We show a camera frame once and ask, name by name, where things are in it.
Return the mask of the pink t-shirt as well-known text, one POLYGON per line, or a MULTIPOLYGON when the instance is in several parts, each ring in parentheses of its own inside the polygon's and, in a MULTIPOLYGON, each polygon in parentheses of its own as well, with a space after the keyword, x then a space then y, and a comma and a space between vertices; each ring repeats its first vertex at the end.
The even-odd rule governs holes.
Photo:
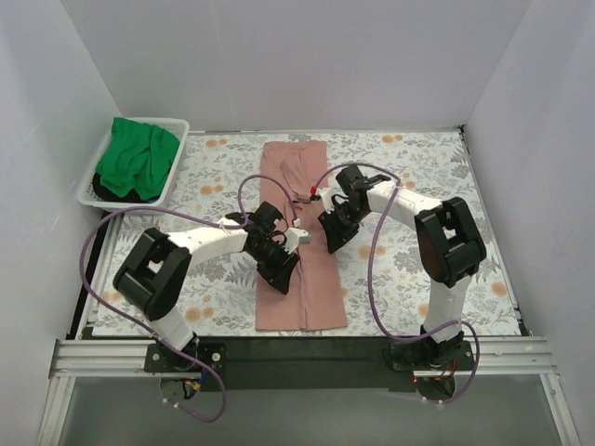
POLYGON ((288 293, 283 295, 257 276, 256 329, 259 331, 321 331, 344 328, 344 307, 337 260, 328 253, 318 220, 323 206, 310 202, 310 190, 327 170, 327 146, 319 140, 267 142, 260 158, 260 200, 274 205, 289 221, 311 235, 298 249, 288 293))

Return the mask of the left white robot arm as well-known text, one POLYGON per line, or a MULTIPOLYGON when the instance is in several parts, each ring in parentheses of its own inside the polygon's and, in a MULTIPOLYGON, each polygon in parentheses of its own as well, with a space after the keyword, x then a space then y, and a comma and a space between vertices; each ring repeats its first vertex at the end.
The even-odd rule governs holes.
POLYGON ((250 255, 257 273, 275 291, 286 295, 299 261, 298 248, 311 242, 311 235, 299 222, 280 231, 282 213, 268 202, 257 211, 235 212, 214 227, 178 232, 144 230, 112 284, 149 322, 157 334, 162 357, 180 372, 197 369, 201 358, 198 335, 178 308, 188 270, 220 256, 250 255))

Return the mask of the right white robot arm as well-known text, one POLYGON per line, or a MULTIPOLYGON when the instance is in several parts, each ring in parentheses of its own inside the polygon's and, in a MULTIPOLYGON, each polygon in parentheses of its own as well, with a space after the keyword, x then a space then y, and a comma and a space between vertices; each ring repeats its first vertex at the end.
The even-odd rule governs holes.
POLYGON ((428 313, 419 335, 391 336, 391 358, 403 366, 453 366, 464 344, 462 313, 470 279, 487 255, 469 206, 459 197, 439 200, 407 190, 384 169, 367 177, 361 168, 359 163, 333 167, 339 192, 320 182, 311 187, 311 199, 324 208, 318 220, 327 248, 335 253, 345 246, 372 213, 413 230, 430 278, 428 313))

